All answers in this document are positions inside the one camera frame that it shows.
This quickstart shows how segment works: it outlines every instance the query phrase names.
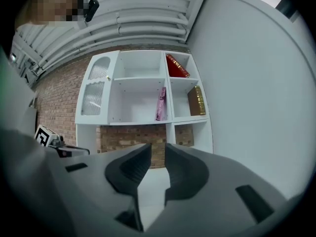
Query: ceiling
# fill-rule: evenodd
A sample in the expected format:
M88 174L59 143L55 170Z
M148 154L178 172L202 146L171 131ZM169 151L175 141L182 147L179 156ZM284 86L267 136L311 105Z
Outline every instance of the ceiling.
M36 79L66 58L119 40L185 43L203 0L98 0L93 19L68 26L19 27L12 43L13 66Z

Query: white wall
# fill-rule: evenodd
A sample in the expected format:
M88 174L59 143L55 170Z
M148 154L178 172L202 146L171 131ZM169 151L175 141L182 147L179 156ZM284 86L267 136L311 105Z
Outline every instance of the white wall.
M260 0L206 0L188 45L209 104L214 153L243 163L287 198L301 192L316 161L310 46Z

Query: book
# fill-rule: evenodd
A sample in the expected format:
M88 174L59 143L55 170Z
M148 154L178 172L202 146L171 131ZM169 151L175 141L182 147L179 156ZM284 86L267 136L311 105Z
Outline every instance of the book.
M205 115L205 105L202 91L199 86L194 86L188 93L189 107L191 116Z
M166 55L166 59L167 59L167 65L168 65L168 70L169 70L169 75L171 77L183 77L183 78L188 78L190 76L190 74L188 73L188 71L185 70L184 67L182 67L180 65L179 62L176 61L176 59L174 59L172 57L171 54L167 54Z
M166 99L166 87L161 89L159 94L158 102L157 102L157 110L156 110L156 121L162 121L165 119L164 110L165 110L165 99Z

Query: white floor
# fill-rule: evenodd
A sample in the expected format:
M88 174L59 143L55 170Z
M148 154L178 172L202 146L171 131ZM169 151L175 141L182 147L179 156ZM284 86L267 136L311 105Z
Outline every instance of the white floor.
M144 230L164 209L164 192L170 187L166 168L149 169L138 186L138 203Z

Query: ceiling beam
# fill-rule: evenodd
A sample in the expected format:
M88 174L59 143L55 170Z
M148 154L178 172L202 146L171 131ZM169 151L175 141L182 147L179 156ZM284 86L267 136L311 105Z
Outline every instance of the ceiling beam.
M80 30L83 30L83 29L85 29L87 27L88 26L87 26L87 23L85 21L77 21L77 25L75 26L75 29L80 31ZM86 33L86 34L84 34L82 36L85 38L85 37L92 36L92 34L91 34L91 32L88 32L88 33Z
M13 44L34 62L38 63L42 59L42 57L36 53L35 50L32 49L18 34L14 35Z
M198 11L200 10L202 3L204 0L191 0L187 13L186 18L188 19L188 26L187 28L190 30L198 16Z

